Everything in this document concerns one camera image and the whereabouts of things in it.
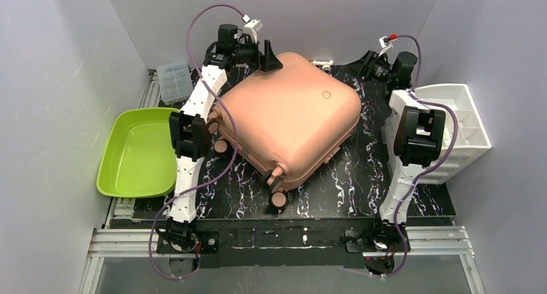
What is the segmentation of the pink hard shell suitcase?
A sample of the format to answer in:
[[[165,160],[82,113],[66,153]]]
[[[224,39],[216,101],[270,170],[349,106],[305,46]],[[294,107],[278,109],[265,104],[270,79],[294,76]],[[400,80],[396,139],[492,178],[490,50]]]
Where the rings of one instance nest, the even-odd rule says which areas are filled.
[[[303,56],[279,55],[283,67],[255,71],[232,87],[209,114],[219,134],[214,150],[234,149],[259,173],[270,204],[282,208],[287,192],[326,164],[354,131],[361,99],[348,85]]]

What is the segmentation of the white divided organizer box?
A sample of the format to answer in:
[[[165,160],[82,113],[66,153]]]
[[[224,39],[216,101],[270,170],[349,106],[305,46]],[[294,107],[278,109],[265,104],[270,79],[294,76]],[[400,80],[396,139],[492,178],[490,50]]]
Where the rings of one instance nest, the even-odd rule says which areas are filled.
[[[453,128],[456,126],[455,145],[448,158],[438,169],[421,178],[419,181],[421,184],[445,183],[492,148],[466,84],[444,83],[422,86],[414,90],[414,95],[420,100],[449,107],[457,118],[457,122],[453,122],[450,114],[446,113],[441,155],[445,154],[454,134]],[[388,106],[392,112],[385,120],[381,133],[389,154],[388,172],[392,176],[396,161],[393,142],[403,109],[405,106],[425,109],[426,106],[416,102],[405,90],[393,91]]]

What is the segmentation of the lime green plastic basin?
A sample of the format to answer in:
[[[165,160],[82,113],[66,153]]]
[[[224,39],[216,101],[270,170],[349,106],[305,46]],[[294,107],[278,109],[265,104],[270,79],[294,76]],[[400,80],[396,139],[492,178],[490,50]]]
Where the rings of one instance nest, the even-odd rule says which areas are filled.
[[[168,118],[175,108],[128,110],[115,121],[96,187],[109,197],[160,197],[174,189],[176,165]]]

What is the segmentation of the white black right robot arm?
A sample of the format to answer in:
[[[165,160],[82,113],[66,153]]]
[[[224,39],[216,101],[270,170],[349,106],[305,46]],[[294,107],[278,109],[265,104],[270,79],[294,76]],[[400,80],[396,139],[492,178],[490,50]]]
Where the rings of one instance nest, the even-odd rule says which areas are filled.
[[[384,97],[392,110],[382,128],[393,166],[392,181],[368,237],[377,250],[402,241],[417,182],[442,150],[445,113],[428,109],[411,96],[412,72],[418,61],[413,53],[401,52],[390,64],[383,54],[369,50],[358,71],[361,79],[384,84]]]

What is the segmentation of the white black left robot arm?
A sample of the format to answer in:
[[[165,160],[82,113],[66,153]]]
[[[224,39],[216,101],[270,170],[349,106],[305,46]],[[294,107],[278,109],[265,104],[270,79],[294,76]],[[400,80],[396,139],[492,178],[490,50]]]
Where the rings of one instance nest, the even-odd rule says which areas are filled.
[[[269,41],[264,42],[264,52],[260,52],[257,33],[262,25],[260,20],[252,19],[243,26],[242,32],[234,24],[220,25],[217,41],[206,51],[199,81],[189,100],[169,116],[177,176],[166,227],[156,231],[167,242],[186,247],[195,239],[192,222],[196,218],[195,196],[202,187],[198,183],[199,170],[211,149],[209,128],[215,122],[208,114],[227,82],[227,73],[237,64],[249,64],[266,72],[283,67]]]

